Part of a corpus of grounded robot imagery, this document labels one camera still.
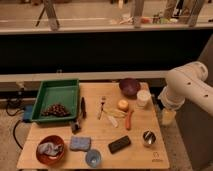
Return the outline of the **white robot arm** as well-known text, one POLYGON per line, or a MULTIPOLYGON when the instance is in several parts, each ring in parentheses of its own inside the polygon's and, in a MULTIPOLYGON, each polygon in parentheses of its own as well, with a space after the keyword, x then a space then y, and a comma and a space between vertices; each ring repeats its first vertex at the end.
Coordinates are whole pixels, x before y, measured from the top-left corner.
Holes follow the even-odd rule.
POLYGON ((213 87, 205 82, 207 77, 208 69, 199 61, 190 62, 167 72, 166 86, 158 96, 163 105, 161 114, 164 126, 173 122, 177 110, 186 99, 213 116, 213 87))

